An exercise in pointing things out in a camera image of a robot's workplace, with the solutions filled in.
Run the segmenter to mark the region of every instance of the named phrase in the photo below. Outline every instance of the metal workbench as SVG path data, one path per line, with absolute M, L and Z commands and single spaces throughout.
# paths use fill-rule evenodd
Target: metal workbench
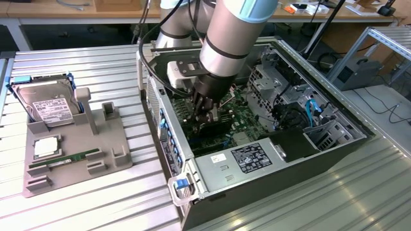
M 384 44 L 388 48 L 391 48 L 394 52 L 400 54 L 408 60 L 403 68 L 394 74 L 390 84 L 403 75 L 406 70 L 411 67 L 411 27 L 407 26 L 367 27 L 362 35 L 359 36 L 359 39 L 354 43 L 350 51 L 347 52 L 347 55 L 344 56 L 342 61 L 338 62 L 338 64 L 335 65 L 335 67 L 332 68 L 332 70 L 327 75 L 327 78 L 330 79 L 331 82 L 334 82 L 334 80 L 339 76 L 348 60 L 356 54 L 368 36 L 376 39 L 378 44 L 375 44 L 374 47 L 370 48 L 370 50 L 366 53 L 366 56 L 371 55 L 372 51 L 376 49 L 376 46 L 379 44 Z
M 69 71 L 91 91 L 91 108 L 120 108 L 133 166 L 65 188 L 21 196 L 27 113 L 5 96 L 0 120 L 0 230 L 179 230 L 153 140 L 139 98 L 136 46 L 20 52 L 7 75 Z
M 91 89 L 92 108 L 101 102 L 115 102 L 135 165 L 23 198 L 25 113 L 7 95 L 0 119 L 1 230 L 179 230 L 137 95 L 136 49 L 116 46 L 31 51 L 9 60 L 7 72 L 12 76 L 69 70 L 77 87 Z M 408 230 L 410 218 L 411 161 L 388 139 L 378 136 L 327 173 L 193 230 Z

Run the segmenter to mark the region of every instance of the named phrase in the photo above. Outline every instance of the hard drive label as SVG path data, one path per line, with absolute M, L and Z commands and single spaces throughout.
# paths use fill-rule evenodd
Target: hard drive label
M 272 162 L 259 143 L 237 148 L 232 150 L 231 153 L 237 161 L 243 173 L 249 173 L 268 165 L 272 165 Z
M 65 98 L 33 102 L 33 106 L 47 124 L 72 119 Z

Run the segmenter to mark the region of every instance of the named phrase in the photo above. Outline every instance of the blue tab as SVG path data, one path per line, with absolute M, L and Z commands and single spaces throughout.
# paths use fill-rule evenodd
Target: blue tab
M 316 104 L 315 99 L 311 100 L 311 103 L 312 103 L 312 106 L 313 106 L 315 110 L 317 110 L 319 112 L 323 112 L 320 107 L 319 107 L 319 105 Z
M 176 189 L 183 189 L 183 188 L 188 187 L 189 186 L 188 180 L 187 179 L 176 180 L 173 182 L 173 186 L 175 186 Z
M 161 121 L 160 121 L 160 128 L 164 128 L 164 125 L 165 125 L 165 119 L 161 119 Z
M 31 76 L 17 76 L 15 77 L 15 84 L 20 84 L 20 83 L 29 83 L 32 81 L 32 77 Z

